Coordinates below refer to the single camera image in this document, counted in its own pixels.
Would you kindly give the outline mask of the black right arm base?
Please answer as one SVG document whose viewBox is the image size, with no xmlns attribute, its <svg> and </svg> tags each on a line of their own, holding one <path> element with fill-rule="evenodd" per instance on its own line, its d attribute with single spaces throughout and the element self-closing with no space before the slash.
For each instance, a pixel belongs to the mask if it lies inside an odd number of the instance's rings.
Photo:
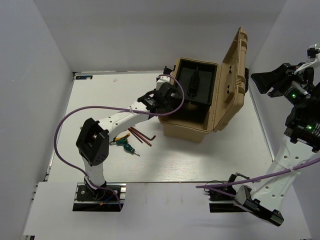
<svg viewBox="0 0 320 240">
<path fill-rule="evenodd" d="M 223 184 L 224 182 L 219 181 L 219 180 L 212 180 L 206 183 L 206 185 L 214 185 L 214 184 Z M 232 186 L 226 186 L 226 187 L 218 187 L 217 188 L 221 192 L 228 193 L 230 195 L 236 195 L 236 190 Z M 225 195 L 220 192 L 216 192 L 210 189 L 204 189 L 204 192 L 209 196 L 209 200 L 212 202 L 217 202 L 217 201 L 229 201 L 233 200 L 233 196 Z"/>
</svg>

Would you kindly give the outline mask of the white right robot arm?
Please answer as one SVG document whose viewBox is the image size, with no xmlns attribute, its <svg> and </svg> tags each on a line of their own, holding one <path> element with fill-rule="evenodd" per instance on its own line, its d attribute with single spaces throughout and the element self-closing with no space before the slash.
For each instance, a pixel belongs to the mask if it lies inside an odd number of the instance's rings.
<svg viewBox="0 0 320 240">
<path fill-rule="evenodd" d="M 320 150 L 320 86 L 314 85 L 314 62 L 291 65 L 283 63 L 270 72 L 253 73 L 251 79 L 261 94 L 285 97 L 293 108 L 286 118 L 284 137 L 266 175 L 252 186 L 232 182 L 226 195 L 242 210 L 279 227 L 286 193 Z"/>
</svg>

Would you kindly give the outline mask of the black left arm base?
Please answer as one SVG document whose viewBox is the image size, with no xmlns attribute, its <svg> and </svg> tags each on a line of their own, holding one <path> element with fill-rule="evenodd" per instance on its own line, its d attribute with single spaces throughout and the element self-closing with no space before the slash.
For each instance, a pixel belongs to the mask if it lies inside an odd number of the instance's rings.
<svg viewBox="0 0 320 240">
<path fill-rule="evenodd" d="M 110 183 L 107 185 L 112 189 L 120 201 L 125 200 L 126 196 L 126 184 L 125 183 Z M 117 203 L 117 197 L 109 190 L 105 189 L 93 189 L 87 186 L 85 183 L 79 183 L 77 185 L 75 200 L 78 202 L 111 202 Z"/>
</svg>

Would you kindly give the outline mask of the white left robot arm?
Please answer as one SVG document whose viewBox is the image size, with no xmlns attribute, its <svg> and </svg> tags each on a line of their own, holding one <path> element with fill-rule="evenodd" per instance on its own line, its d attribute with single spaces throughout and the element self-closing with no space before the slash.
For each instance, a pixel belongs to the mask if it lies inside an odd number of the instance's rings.
<svg viewBox="0 0 320 240">
<path fill-rule="evenodd" d="M 153 116 L 167 116 L 178 111 L 174 95 L 184 97 L 180 83 L 162 83 L 158 89 L 151 90 L 139 97 L 128 108 L 102 120 L 87 119 L 80 131 L 76 146 L 85 167 L 85 183 L 88 193 L 99 200 L 105 196 L 106 181 L 103 162 L 109 155 L 109 144 L 120 133 L 130 127 L 147 121 Z"/>
</svg>

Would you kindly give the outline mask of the tan plastic toolbox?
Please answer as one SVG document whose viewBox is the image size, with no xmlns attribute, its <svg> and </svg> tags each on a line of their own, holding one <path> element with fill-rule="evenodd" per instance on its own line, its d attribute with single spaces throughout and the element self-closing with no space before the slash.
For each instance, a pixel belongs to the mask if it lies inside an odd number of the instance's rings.
<svg viewBox="0 0 320 240">
<path fill-rule="evenodd" d="M 245 102 L 248 91 L 249 70 L 246 68 L 248 49 L 247 33 L 240 27 L 225 54 L 214 82 L 213 98 L 210 106 L 184 103 L 181 108 L 168 116 L 160 116 L 163 134 L 194 143 L 201 143 L 204 137 L 211 133 L 222 131 L 230 120 L 239 112 Z M 175 79 L 178 58 L 173 70 L 165 68 Z"/>
</svg>

